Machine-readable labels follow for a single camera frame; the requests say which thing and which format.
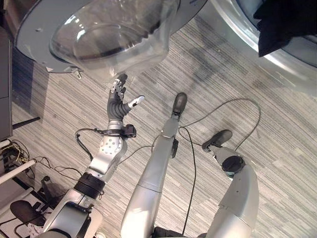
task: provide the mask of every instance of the wire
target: wire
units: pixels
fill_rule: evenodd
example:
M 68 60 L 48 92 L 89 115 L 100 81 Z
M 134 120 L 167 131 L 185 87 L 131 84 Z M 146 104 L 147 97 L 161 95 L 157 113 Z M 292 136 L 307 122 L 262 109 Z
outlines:
M 29 171 L 31 171 L 32 172 L 32 177 L 30 177 L 29 175 L 28 175 L 28 172 Z M 31 168 L 31 167 L 29 167 L 28 169 L 26 169 L 25 170 L 25 174 L 26 174 L 26 176 L 29 178 L 29 179 L 31 179 L 31 180 L 35 180 L 35 174 L 34 174 L 34 171 L 33 171 L 33 169 Z
M 118 165 L 120 165 L 121 163 L 123 163 L 124 161 L 126 161 L 127 159 L 129 159 L 131 156 L 133 156 L 136 152 L 138 152 L 139 150 L 143 149 L 143 148 L 147 148 L 147 147 L 152 147 L 152 145 L 145 145 L 142 146 L 138 149 L 136 149 L 131 155 L 129 155 L 127 158 L 125 158 L 124 160 L 120 161 Z
M 89 149 L 84 145 L 84 143 L 79 139 L 80 137 L 80 134 L 79 132 L 81 131 L 93 131 L 93 132 L 96 132 L 96 133 L 99 133 L 99 134 L 103 134 L 103 131 L 102 130 L 99 130 L 97 128 L 95 129 L 91 129 L 91 128 L 81 128 L 79 129 L 78 131 L 75 132 L 75 139 L 77 141 L 77 143 L 79 144 L 79 146 L 87 153 L 87 155 L 89 156 L 89 159 L 90 161 L 93 160 L 93 156 L 92 154 L 90 153 Z
M 77 170 L 77 169 L 75 169 L 75 168 L 72 168 L 72 167 L 64 167 L 64 166 L 55 166 L 55 167 L 53 167 L 53 166 L 51 165 L 49 159 L 48 159 L 47 157 L 44 157 L 44 156 L 37 156 L 37 157 L 33 158 L 33 160 L 34 160 L 36 163 L 40 163 L 40 164 L 44 165 L 46 168 L 48 168 L 48 169 L 50 169 L 50 170 L 54 170 L 54 171 L 57 172 L 58 174 L 60 174 L 60 175 L 62 175 L 62 176 L 64 176 L 64 177 L 66 177 L 66 178 L 72 179 L 72 180 L 74 180 L 74 181 L 78 181 L 78 180 L 75 179 L 75 178 L 72 178 L 72 177 L 70 177 L 70 176 L 67 176 L 67 175 L 63 174 L 62 172 L 65 171 L 65 170 L 74 170 L 74 171 L 76 171 L 80 176 L 82 176 L 82 173 L 81 173 L 79 170 Z
M 184 128 L 184 129 L 187 131 L 187 133 L 188 133 L 189 140 L 190 140 L 190 143 L 191 143 L 191 146 L 192 146 L 193 161 L 194 161 L 194 181 L 193 181 L 192 193 L 191 193 L 191 195 L 190 195 L 190 200 L 189 200 L 189 204 L 188 204 L 188 210 L 187 210 L 187 214 L 186 214 L 186 219 L 185 219 L 185 223 L 184 223 L 184 228 L 183 228 L 183 232 L 182 232 L 182 235 L 184 235 L 184 232 L 185 232 L 185 229 L 186 229 L 186 225 L 187 225 L 188 216 L 189 216 L 190 207 L 191 207 L 191 205 L 192 205 L 193 196 L 194 196 L 194 189 L 195 189 L 196 176 L 197 176 L 197 168 L 196 168 L 195 150 L 194 150 L 194 144 L 193 144 L 193 141 L 192 141 L 192 137 L 190 136 L 190 133 L 189 133 L 189 131 L 188 131 L 187 128 L 182 127 L 182 126 L 181 126 L 181 128 Z
M 253 127 L 253 129 L 251 130 L 251 132 L 250 132 L 249 134 L 247 134 L 247 135 L 238 143 L 238 145 L 235 147 L 234 150 L 237 150 L 237 149 L 242 145 L 242 143 L 245 142 L 245 141 L 250 137 L 250 135 L 256 130 L 256 128 L 258 127 L 258 125 L 259 125 L 259 123 L 260 123 L 260 121 L 261 121 L 261 116 L 262 116 L 261 107 L 259 106 L 259 104 L 258 104 L 255 100 L 250 99 L 250 98 L 236 98 L 236 99 L 229 100 L 229 101 L 227 101 L 227 102 L 225 102 L 225 103 L 222 103 L 221 105 L 219 105 L 218 107 L 216 107 L 215 109 L 213 109 L 211 112 L 207 113 L 204 117 L 200 118 L 199 120 L 196 120 L 196 121 L 194 121 L 194 122 L 192 122 L 192 123 L 189 123 L 189 124 L 187 124 L 187 125 L 183 125 L 183 126 L 179 127 L 179 128 L 178 128 L 178 132 L 179 132 L 180 136 L 183 137 L 183 138 L 184 138 L 185 140 L 187 140 L 188 142 L 190 142 L 189 139 L 187 139 L 186 137 L 184 137 L 184 136 L 181 134 L 180 128 L 189 127 L 190 125 L 193 125 L 193 124 L 195 124 L 195 123 L 198 123 L 198 122 L 202 121 L 203 119 L 205 119 L 206 117 L 208 117 L 210 114 L 214 113 L 216 110 L 218 110 L 218 109 L 221 108 L 222 106 L 226 105 L 227 103 L 231 103 L 231 102 L 235 102 L 235 101 L 249 101 L 249 102 L 253 103 L 253 104 L 257 107 L 257 109 L 258 109 L 258 111 L 259 111 L 259 116 L 258 116 L 258 121 L 257 121 L 257 123 L 255 124 L 255 126 Z M 201 146 L 201 144 L 196 143 L 196 142 L 193 142 L 193 144 Z

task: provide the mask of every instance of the black cloth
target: black cloth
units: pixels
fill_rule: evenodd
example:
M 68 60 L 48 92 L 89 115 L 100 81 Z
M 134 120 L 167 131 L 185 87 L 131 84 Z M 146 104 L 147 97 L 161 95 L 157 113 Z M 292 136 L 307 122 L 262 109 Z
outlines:
M 286 46 L 292 37 L 317 34 L 317 0 L 267 0 L 254 14 L 259 57 Z

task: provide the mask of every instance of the metal stand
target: metal stand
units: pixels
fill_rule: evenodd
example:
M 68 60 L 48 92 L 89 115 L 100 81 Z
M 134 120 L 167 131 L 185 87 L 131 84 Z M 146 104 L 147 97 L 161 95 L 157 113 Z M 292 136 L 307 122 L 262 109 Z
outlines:
M 16 123 L 14 125 L 12 125 L 12 129 L 15 130 L 19 127 L 22 127 L 24 125 L 27 125 L 27 124 L 30 124 L 34 121 L 37 121 L 37 120 L 40 120 L 41 118 L 40 117 L 37 117 L 37 118 L 33 118 L 33 119 L 29 119 L 29 120 L 25 120 L 25 121 L 22 121 L 22 122 L 19 122 L 19 123 Z

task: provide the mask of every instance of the gray panel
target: gray panel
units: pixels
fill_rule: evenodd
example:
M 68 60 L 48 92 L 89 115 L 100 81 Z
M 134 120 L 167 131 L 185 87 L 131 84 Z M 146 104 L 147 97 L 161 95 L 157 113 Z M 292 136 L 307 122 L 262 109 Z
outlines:
M 9 39 L 0 27 L 0 98 L 9 96 Z
M 11 136 L 11 112 L 9 98 L 0 99 L 0 140 Z

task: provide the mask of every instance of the robotic hand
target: robotic hand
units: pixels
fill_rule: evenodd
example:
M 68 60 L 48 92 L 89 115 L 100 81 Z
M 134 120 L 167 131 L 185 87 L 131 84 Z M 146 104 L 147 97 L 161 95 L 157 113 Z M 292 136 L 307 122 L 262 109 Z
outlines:
M 144 100 L 144 96 L 138 96 L 137 98 L 131 100 L 128 103 L 123 103 L 124 93 L 126 88 L 123 87 L 127 79 L 126 74 L 120 75 L 113 83 L 112 88 L 109 93 L 107 113 L 109 118 L 109 123 L 112 122 L 122 122 L 124 116 L 126 116 L 129 111 L 140 104 Z

